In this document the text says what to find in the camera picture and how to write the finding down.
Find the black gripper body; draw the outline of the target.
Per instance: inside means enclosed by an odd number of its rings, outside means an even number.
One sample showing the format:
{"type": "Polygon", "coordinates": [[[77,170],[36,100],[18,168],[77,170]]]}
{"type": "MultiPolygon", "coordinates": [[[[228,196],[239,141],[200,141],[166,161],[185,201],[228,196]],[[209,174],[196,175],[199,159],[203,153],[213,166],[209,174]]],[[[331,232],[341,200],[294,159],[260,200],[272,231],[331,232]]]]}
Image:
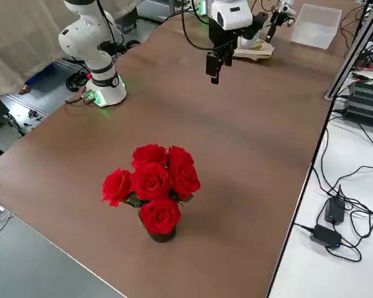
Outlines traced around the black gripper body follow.
{"type": "Polygon", "coordinates": [[[272,13],[270,24],[281,26],[286,20],[288,20],[288,15],[286,13],[275,11],[272,13]]]}
{"type": "Polygon", "coordinates": [[[237,36],[232,30],[224,30],[215,20],[209,20],[208,28],[209,39],[213,44],[212,50],[236,48],[237,36]]]}

